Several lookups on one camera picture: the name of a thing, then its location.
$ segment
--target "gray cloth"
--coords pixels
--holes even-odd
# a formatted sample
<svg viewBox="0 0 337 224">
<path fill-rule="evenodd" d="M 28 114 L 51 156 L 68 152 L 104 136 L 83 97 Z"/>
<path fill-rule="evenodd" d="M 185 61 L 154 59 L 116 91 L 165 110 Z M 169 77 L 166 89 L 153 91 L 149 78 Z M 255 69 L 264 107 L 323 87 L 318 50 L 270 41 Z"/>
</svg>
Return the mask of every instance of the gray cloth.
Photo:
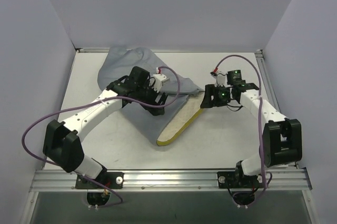
<svg viewBox="0 0 337 224">
<path fill-rule="evenodd" d="M 98 72 L 97 82 L 101 90 L 104 90 L 111 82 L 124 75 L 129 75 L 134 66 L 139 66 L 155 74 L 156 67 L 166 65 L 150 49 L 136 48 L 127 50 L 124 47 L 111 47 L 109 53 Z M 172 72 L 163 70 L 163 74 L 170 78 L 161 92 L 170 94 L 166 102 L 170 102 L 177 91 L 177 80 Z M 181 96 L 171 105 L 165 107 L 163 116 L 152 116 L 144 110 L 139 104 L 131 103 L 121 109 L 123 115 L 145 136 L 152 144 L 156 141 L 164 128 L 174 118 L 177 112 L 187 102 L 189 95 L 197 95 L 202 89 L 195 85 L 191 79 L 179 76 L 181 83 Z"/>
</svg>

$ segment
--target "white table surface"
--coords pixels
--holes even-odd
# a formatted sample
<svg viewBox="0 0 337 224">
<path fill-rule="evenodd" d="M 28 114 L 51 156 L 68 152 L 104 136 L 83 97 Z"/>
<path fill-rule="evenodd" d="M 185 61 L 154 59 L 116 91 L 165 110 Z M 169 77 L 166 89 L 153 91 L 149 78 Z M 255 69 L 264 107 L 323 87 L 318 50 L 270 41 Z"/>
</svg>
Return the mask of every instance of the white table surface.
<svg viewBox="0 0 337 224">
<path fill-rule="evenodd" d="M 253 53 L 240 53 L 258 68 Z M 62 108 L 92 102 L 99 94 L 97 73 L 107 53 L 77 53 Z M 210 72 L 229 53 L 156 53 L 178 74 L 204 88 L 214 83 Z M 242 78 L 257 85 L 257 76 L 245 60 L 230 58 L 220 70 L 240 69 Z M 262 95 L 267 99 L 264 86 Z M 60 115 L 59 121 L 75 112 Z M 204 111 L 173 143 L 152 145 L 119 111 L 111 114 L 82 143 L 85 154 L 108 169 L 233 168 L 257 152 L 257 120 L 243 108 L 226 107 Z M 45 169 L 59 169 L 46 164 Z"/>
</svg>

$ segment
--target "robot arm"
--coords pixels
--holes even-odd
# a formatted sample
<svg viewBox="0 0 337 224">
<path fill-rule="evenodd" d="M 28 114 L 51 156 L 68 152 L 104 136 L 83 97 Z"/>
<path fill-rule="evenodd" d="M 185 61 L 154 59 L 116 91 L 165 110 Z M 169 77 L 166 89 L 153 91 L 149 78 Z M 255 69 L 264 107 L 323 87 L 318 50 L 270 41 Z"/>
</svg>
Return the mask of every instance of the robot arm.
<svg viewBox="0 0 337 224">
<path fill-rule="evenodd" d="M 96 105 L 80 110 L 64 121 L 50 122 L 46 129 L 43 153 L 66 172 L 75 171 L 104 182 L 106 168 L 84 154 L 81 142 L 106 117 L 131 103 L 128 99 L 113 99 L 114 97 L 133 98 L 152 105 L 165 104 L 165 93 L 158 102 L 156 99 L 162 85 L 168 80 L 163 74 L 150 77 L 148 71 L 134 67 L 129 76 L 109 84 L 92 102 Z M 152 115 L 164 114 L 164 108 L 144 108 Z"/>
<path fill-rule="evenodd" d="M 211 72 L 216 78 L 216 84 L 208 84 L 205 87 L 205 97 L 201 108 L 220 107 L 228 105 L 236 100 L 240 105 L 248 109 L 251 114 L 259 117 L 259 88 L 254 83 L 246 83 L 241 78 L 241 71 L 229 71 L 223 74 L 221 71 Z M 275 109 L 266 99 L 262 101 L 263 148 L 264 165 L 267 168 L 299 161 L 302 158 L 302 134 L 301 124 L 298 120 L 290 120 Z M 244 176 L 255 176 L 261 173 L 261 159 L 259 152 L 248 159 L 240 161 L 237 167 Z"/>
</svg>

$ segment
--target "purple cable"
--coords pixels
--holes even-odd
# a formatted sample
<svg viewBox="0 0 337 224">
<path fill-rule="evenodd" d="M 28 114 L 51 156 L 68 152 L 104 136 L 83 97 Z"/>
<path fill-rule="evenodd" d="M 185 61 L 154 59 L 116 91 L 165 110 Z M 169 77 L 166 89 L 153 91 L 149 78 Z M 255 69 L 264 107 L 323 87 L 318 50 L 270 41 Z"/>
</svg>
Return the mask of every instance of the purple cable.
<svg viewBox="0 0 337 224">
<path fill-rule="evenodd" d="M 221 59 L 219 61 L 219 63 L 216 65 L 215 69 L 218 69 L 218 67 L 220 66 L 220 64 L 230 58 L 230 57 L 239 57 L 241 59 L 246 60 L 255 70 L 256 74 L 257 74 L 257 79 L 259 80 L 259 99 L 260 99 L 260 105 L 259 105 L 259 110 L 258 110 L 258 115 L 257 115 L 257 124 L 259 127 L 259 141 L 260 141 L 260 147 L 259 147 L 259 154 L 260 154 L 260 159 L 261 159 L 261 176 L 262 176 L 262 184 L 263 184 L 263 188 L 264 190 L 267 189 L 267 179 L 265 177 L 265 168 L 264 168 L 264 151 L 263 151 L 263 139 L 262 139 L 262 101 L 263 99 L 261 98 L 261 91 L 262 91 L 262 84 L 261 84 L 261 77 L 259 74 L 259 71 L 257 70 L 257 68 L 255 67 L 255 65 L 248 60 L 247 58 L 243 57 L 242 55 L 238 55 L 238 54 L 231 54 L 226 56 L 225 58 Z"/>
<path fill-rule="evenodd" d="M 269 183 L 272 181 L 272 179 L 273 179 L 273 174 L 271 173 L 271 172 L 266 172 L 266 173 L 268 173 L 268 174 L 270 174 L 270 177 L 269 177 L 269 179 L 268 179 L 268 182 L 267 182 L 267 186 L 269 186 Z M 252 202 L 252 203 L 249 203 L 249 204 L 247 204 L 247 205 L 245 205 L 245 206 L 243 206 L 243 205 L 239 205 L 240 207 L 249 207 L 249 206 L 251 206 L 252 204 L 254 204 L 259 198 L 261 198 L 262 197 L 262 195 L 264 195 L 264 193 L 265 193 L 265 191 L 266 191 L 266 188 L 263 188 L 263 191 L 261 191 L 261 193 L 255 198 L 255 200 Z M 235 192 L 235 193 L 233 193 L 233 195 L 232 195 L 232 200 L 233 200 L 233 202 L 235 203 L 235 204 L 237 204 L 236 202 L 235 202 L 235 200 L 234 200 L 234 196 L 235 195 L 237 195 L 237 194 L 240 194 L 240 193 L 245 193 L 245 192 Z"/>
<path fill-rule="evenodd" d="M 32 153 L 28 148 L 27 148 L 27 145 L 26 145 L 26 142 L 25 142 L 25 139 L 26 139 L 26 136 L 28 134 L 28 132 L 34 127 L 36 126 L 37 124 L 39 124 L 40 122 L 44 121 L 45 119 L 48 119 L 52 116 L 55 116 L 55 115 L 58 115 L 58 114 L 61 114 L 61 113 L 64 113 L 64 112 L 71 112 L 71 111 L 76 111 L 76 110 L 80 110 L 80 109 L 84 109 L 84 108 L 88 108 L 88 107 L 91 107 L 91 106 L 94 106 L 94 105 L 97 105 L 97 104 L 100 104 L 102 101 L 109 101 L 109 100 L 115 100 L 115 99 L 122 99 L 122 100 L 127 100 L 127 101 L 131 101 L 131 102 L 135 102 L 135 103 L 138 103 L 138 104 L 141 104 L 143 106 L 147 106 L 147 107 L 151 107 L 151 108 L 164 108 L 170 104 L 172 104 L 174 101 L 176 101 L 176 99 L 178 98 L 179 96 L 179 93 L 180 93 L 180 80 L 179 80 L 179 77 L 177 75 L 177 73 L 171 69 L 170 67 L 167 67 L 167 66 L 161 66 L 159 67 L 158 69 L 168 69 L 170 70 L 174 76 L 176 77 L 177 79 L 177 84 L 178 84 L 178 87 L 177 87 L 177 94 L 175 95 L 174 99 L 169 102 L 168 104 L 163 104 L 163 105 L 152 105 L 152 104 L 147 104 L 147 103 L 144 103 L 142 101 L 138 101 L 136 99 L 132 99 L 132 98 L 128 98 L 128 97 L 125 97 L 125 96 L 114 96 L 114 97 L 111 97 L 111 98 L 106 98 L 106 99 L 103 99 L 101 101 L 96 101 L 96 102 L 93 102 L 93 103 L 90 103 L 90 104 L 86 104 L 86 105 L 81 105 L 81 106 L 77 106 L 77 107 L 73 107 L 73 108 L 68 108 L 68 109 L 63 109 L 63 110 L 60 110 L 60 111 L 57 111 L 57 112 L 53 112 L 53 113 L 50 113 L 48 115 L 45 115 L 43 116 L 42 118 L 38 119 L 37 121 L 35 121 L 33 124 L 31 124 L 23 133 L 22 135 L 22 138 L 21 138 L 21 144 L 22 144 L 22 147 L 24 148 L 24 150 L 32 157 L 40 160 L 40 161 L 43 161 L 43 162 L 46 162 L 46 163 L 50 163 L 50 164 L 53 164 L 53 165 L 56 165 L 58 166 L 55 162 L 52 162 L 52 161 L 48 161 L 44 158 L 41 158 L 39 156 L 37 156 L 36 154 Z M 114 206 L 116 204 L 121 204 L 123 203 L 123 199 L 122 197 L 115 191 L 111 190 L 110 188 L 106 187 L 105 185 L 87 177 L 87 176 L 83 176 L 85 179 L 93 182 L 94 184 L 110 191 L 111 193 L 113 193 L 114 195 L 116 195 L 119 199 L 120 199 L 120 202 L 118 203 L 111 203 L 111 204 L 108 204 L 108 205 L 105 205 L 104 207 L 108 207 L 108 206 Z"/>
</svg>

